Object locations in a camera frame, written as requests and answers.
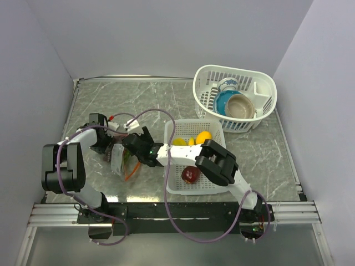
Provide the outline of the clear zip top bag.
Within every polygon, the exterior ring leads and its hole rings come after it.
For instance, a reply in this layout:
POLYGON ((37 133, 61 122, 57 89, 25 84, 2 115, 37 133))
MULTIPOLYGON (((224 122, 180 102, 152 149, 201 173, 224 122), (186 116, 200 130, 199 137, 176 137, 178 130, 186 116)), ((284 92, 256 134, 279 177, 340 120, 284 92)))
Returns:
POLYGON ((131 157, 129 161, 124 165, 123 164, 123 152, 127 150, 123 146, 123 136, 115 135, 113 136, 113 141, 111 144, 114 144, 112 155, 111 155, 111 162, 110 169, 118 176, 123 177, 125 181, 128 181, 131 177, 133 177, 136 171, 139 169, 141 163, 139 161, 136 162, 136 165, 130 169, 131 165, 131 158, 133 157, 130 153, 131 157))

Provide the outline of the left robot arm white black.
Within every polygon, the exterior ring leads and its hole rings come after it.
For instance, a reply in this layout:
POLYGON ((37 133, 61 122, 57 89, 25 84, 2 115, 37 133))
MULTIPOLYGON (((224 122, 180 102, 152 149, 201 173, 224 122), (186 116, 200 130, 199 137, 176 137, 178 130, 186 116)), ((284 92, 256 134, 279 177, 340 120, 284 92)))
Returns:
POLYGON ((102 223, 108 220, 110 208, 102 192, 86 182, 84 153, 92 150, 105 154, 113 137, 108 134, 108 119, 100 113, 89 115, 89 121, 78 128, 89 129, 75 135, 60 148, 61 143, 46 144, 42 149, 41 184, 45 191, 65 194, 80 205, 80 213, 91 220, 102 223))

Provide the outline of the purple fake grapes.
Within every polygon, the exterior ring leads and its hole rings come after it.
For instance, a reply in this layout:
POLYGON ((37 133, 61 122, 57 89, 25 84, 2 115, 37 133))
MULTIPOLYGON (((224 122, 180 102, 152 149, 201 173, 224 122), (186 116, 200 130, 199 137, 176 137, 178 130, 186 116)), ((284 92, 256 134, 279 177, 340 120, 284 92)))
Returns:
POLYGON ((103 157, 104 161, 111 162, 111 155, 112 155, 113 146, 114 146, 114 144, 110 144, 106 148, 105 153, 104 153, 104 157, 103 157))

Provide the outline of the yellow fake lemon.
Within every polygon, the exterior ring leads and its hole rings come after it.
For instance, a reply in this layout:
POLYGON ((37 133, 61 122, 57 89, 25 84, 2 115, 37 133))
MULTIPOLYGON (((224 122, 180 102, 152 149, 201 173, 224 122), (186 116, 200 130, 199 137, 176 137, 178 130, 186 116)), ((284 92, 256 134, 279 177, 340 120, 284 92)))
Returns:
POLYGON ((212 134, 209 131, 202 131, 196 137, 196 144, 203 144, 206 140, 212 140, 212 134))

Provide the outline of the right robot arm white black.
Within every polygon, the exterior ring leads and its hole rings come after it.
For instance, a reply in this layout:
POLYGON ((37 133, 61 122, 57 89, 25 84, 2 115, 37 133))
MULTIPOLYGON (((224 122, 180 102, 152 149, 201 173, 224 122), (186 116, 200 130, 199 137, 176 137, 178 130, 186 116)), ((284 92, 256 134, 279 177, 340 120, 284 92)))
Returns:
POLYGON ((144 127, 142 134, 124 137, 123 146, 142 164, 165 167, 166 175, 172 165, 196 167, 210 182, 230 191, 247 221, 255 221, 262 214, 262 199, 243 178, 236 156, 214 140, 192 146, 170 146, 154 142, 144 127))

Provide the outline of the red fake apple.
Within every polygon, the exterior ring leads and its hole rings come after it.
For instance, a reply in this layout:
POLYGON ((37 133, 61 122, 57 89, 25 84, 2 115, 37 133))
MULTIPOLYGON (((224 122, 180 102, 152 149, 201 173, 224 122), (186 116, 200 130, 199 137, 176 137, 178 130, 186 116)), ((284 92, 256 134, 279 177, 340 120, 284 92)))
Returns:
POLYGON ((187 166, 181 173, 181 179, 187 184, 195 184, 201 175, 201 171, 194 166, 187 166))

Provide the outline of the white perforated rectangular basket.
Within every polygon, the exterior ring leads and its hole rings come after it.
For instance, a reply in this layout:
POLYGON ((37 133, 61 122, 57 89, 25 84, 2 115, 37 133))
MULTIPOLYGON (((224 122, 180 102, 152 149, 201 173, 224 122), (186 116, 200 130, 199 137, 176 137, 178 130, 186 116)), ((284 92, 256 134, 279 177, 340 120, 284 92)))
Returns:
MULTIPOLYGON (((164 142, 167 143, 169 141, 172 132, 175 133, 173 139, 181 138, 189 141, 190 138, 197 138, 199 133, 203 131, 208 131, 212 139, 222 147, 226 146, 221 124, 211 119, 178 119, 175 124, 172 121, 168 121, 164 129, 164 142)), ((168 184, 166 186, 169 193, 193 196, 214 195, 227 191, 227 187, 212 183, 204 174, 200 175, 196 183, 186 183, 181 177, 183 170, 186 168, 186 165, 178 165, 176 162, 173 162, 170 166, 168 184)))

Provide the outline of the yellow fake banana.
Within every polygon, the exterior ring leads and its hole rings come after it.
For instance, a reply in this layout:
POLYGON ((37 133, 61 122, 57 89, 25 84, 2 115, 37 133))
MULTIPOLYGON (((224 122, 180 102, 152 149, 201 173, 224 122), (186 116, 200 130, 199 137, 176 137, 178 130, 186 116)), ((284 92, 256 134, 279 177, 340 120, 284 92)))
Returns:
POLYGON ((193 137, 189 138, 188 145, 189 146, 195 145, 195 139, 193 137))

